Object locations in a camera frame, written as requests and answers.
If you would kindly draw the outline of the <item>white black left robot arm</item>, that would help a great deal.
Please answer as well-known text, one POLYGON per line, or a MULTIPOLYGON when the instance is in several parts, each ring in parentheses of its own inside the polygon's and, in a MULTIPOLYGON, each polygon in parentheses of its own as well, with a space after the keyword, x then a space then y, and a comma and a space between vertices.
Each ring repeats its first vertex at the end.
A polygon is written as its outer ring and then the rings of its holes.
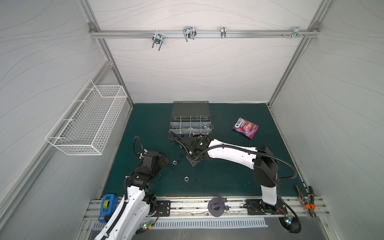
POLYGON ((124 181, 124 196, 96 240, 130 240, 145 217, 154 214, 157 196, 149 193, 160 170, 170 163, 164 153, 146 152, 141 163, 124 181))

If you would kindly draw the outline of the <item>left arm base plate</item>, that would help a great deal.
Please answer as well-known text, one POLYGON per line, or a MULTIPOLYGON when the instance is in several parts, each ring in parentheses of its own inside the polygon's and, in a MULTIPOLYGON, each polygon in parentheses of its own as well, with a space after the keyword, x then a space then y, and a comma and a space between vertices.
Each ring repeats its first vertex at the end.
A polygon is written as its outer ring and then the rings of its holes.
POLYGON ((156 201, 150 204, 148 217, 169 217, 171 214, 171 201, 156 201))

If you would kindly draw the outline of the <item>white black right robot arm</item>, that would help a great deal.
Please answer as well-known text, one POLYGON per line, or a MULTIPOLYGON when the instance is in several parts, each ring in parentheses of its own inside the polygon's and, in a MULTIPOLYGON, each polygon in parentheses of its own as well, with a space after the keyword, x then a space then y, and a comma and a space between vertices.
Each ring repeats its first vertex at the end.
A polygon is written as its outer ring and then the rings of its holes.
POLYGON ((172 137, 186 151, 191 165, 203 159, 221 159, 245 166, 254 171, 256 181, 261 186, 262 204, 275 207, 278 203, 278 186, 282 181, 295 179, 298 172, 288 162, 273 155, 265 145, 241 147, 221 142, 211 136, 172 137))

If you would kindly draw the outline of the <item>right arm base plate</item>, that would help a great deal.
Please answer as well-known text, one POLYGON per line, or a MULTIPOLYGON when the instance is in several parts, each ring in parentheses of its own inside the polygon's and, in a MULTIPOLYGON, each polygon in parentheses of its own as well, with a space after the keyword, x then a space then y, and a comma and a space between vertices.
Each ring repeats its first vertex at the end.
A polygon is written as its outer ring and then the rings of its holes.
POLYGON ((272 206, 263 202, 262 199, 247 199, 243 208, 247 210, 247 214, 255 215, 279 215, 283 216, 288 213, 286 205, 280 199, 277 199, 277 204, 272 206))

